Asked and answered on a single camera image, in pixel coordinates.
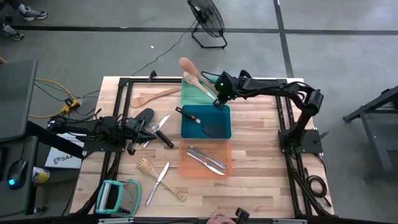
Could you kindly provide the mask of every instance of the gray floor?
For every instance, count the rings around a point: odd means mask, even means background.
[[[32,23],[35,25],[187,28],[194,21],[185,0],[36,0],[28,3],[49,12],[48,19],[35,21]],[[272,0],[216,0],[215,3],[227,28],[277,28]],[[398,29],[396,1],[280,0],[280,6],[286,29]],[[18,17],[15,23],[24,24]],[[76,95],[99,89],[105,75],[132,74],[167,50],[181,35],[167,32],[23,33],[26,37],[21,42],[0,37],[0,56],[10,62],[38,60],[38,77],[56,80]],[[219,41],[206,34],[198,36],[209,44]],[[187,34],[176,48],[138,75],[148,75],[151,70],[159,75],[181,75],[178,59],[188,57],[200,70],[208,72],[226,70],[238,74],[245,69],[255,77],[286,77],[279,34],[227,33],[225,36],[227,48],[205,50]],[[335,212],[341,217],[398,222],[398,183],[363,181],[362,176],[380,170],[377,155],[368,143],[361,122],[345,124],[341,119],[381,91],[397,85],[397,41],[396,35],[287,35],[294,76],[304,78],[325,95],[315,124],[320,131],[330,132],[323,140],[323,147],[329,190]],[[64,97],[52,89],[48,91]],[[95,99],[87,99],[81,110],[89,111],[95,103]],[[52,114],[60,106],[60,102],[35,89],[32,114]],[[34,121],[40,125],[46,122]],[[49,207],[41,216],[60,215],[74,183],[49,185],[41,191],[38,203]]]

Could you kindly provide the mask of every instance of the wooden table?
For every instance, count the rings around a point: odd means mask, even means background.
[[[97,110],[102,108],[99,116],[112,115],[119,78],[104,77],[96,107]],[[288,82],[303,81],[301,78],[288,78],[287,80]],[[135,83],[132,88],[132,98],[158,93],[176,86],[180,86],[180,84]],[[132,179],[141,184],[142,196],[136,216],[209,217],[213,212],[222,212],[230,217],[235,217],[235,210],[237,207],[241,207],[250,213],[251,218],[294,217],[286,162],[279,151],[277,131],[280,127],[275,97],[257,96],[247,100],[239,98],[229,102],[233,132],[230,140],[233,147],[232,177],[227,179],[183,179],[177,175],[181,114],[174,111],[176,106],[181,106],[180,95],[181,92],[172,93],[152,100],[141,108],[130,107],[129,109],[129,117],[134,117],[144,108],[152,108],[155,111],[153,119],[155,122],[159,122],[166,114],[171,114],[162,131],[175,144],[174,149],[169,149],[160,139],[156,139],[149,144],[147,149],[137,145],[134,156],[130,156],[127,152],[122,154],[118,180]],[[125,96],[126,90],[123,92],[119,113],[122,113]],[[293,111],[295,119],[297,119],[300,110],[294,104]],[[95,152],[83,161],[71,212],[81,208],[97,187],[103,157],[103,152]],[[186,201],[179,200],[160,184],[150,205],[144,205],[155,184],[155,179],[142,174],[137,169],[136,163],[143,157],[150,160],[158,172],[162,170],[167,161],[170,162],[170,168],[165,178],[182,192],[188,193]],[[310,154],[304,154],[302,157],[304,166],[310,175],[318,175],[326,182],[325,171],[318,158]],[[297,193],[300,208],[304,212],[302,191],[298,190]],[[319,202],[326,210],[333,213],[333,208],[328,207],[324,200],[319,199]]]

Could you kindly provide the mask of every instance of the person's hand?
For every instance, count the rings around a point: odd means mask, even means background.
[[[225,217],[222,213],[214,213],[207,220],[207,224],[235,224],[232,219]]]

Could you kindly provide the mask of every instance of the black computer mouse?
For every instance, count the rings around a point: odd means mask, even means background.
[[[11,164],[8,169],[7,183],[11,190],[20,189],[26,181],[27,161],[18,160]]]

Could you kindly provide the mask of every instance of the wooden spatula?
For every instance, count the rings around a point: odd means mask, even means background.
[[[216,95],[218,95],[218,91],[216,88],[210,84],[205,77],[199,74],[199,71],[195,67],[195,65],[187,58],[180,58],[180,67],[185,72],[196,76],[199,80],[201,80],[208,88],[210,88]]]
[[[179,91],[179,90],[181,90],[181,87],[171,88],[169,90],[165,90],[165,91],[162,91],[160,93],[156,93],[156,94],[149,95],[149,96],[140,96],[140,97],[132,99],[130,105],[133,108],[138,108],[138,107],[148,103],[148,101],[150,101],[150,100],[153,100],[153,99],[161,97],[161,96],[168,95],[170,93],[174,93],[174,92]]]
[[[159,174],[156,172],[154,165],[149,162],[149,160],[142,158],[139,159],[137,162],[137,168],[141,170],[143,173],[151,175],[155,177],[156,179],[159,177]],[[187,194],[179,191],[176,189],[169,181],[166,179],[162,179],[160,181],[162,184],[164,184],[169,190],[171,190],[179,199],[185,200],[187,199]]]
[[[182,74],[182,78],[189,84],[194,85],[198,87],[201,91],[203,91],[206,95],[208,95],[213,101],[216,100],[216,98],[205,88],[203,87],[200,83],[199,80],[196,76],[193,76],[192,74],[189,74],[188,72],[184,72]]]

